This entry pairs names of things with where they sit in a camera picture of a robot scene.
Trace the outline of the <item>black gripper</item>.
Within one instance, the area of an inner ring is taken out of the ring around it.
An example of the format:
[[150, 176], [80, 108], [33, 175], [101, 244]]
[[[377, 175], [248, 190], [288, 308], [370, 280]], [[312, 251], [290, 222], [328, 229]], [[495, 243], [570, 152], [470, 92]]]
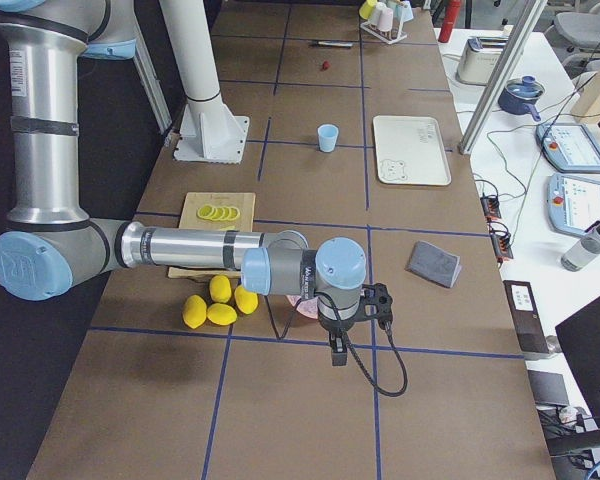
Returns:
[[347, 346], [342, 332], [347, 332], [354, 324], [355, 320], [353, 318], [337, 320], [325, 316], [320, 317], [320, 325], [330, 332], [329, 345], [333, 366], [345, 366], [347, 364]]

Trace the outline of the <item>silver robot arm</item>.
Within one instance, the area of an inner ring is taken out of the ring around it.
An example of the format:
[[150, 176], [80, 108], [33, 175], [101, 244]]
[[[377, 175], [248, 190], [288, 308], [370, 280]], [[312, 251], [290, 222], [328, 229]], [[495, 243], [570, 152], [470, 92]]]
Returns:
[[149, 227], [91, 217], [79, 203], [77, 60], [129, 59], [137, 20], [130, 1], [0, 1], [10, 55], [16, 204], [0, 235], [0, 285], [42, 301], [101, 273], [139, 265], [236, 271], [261, 295], [315, 299], [336, 366], [372, 297], [366, 258], [337, 237], [310, 249], [278, 234]]

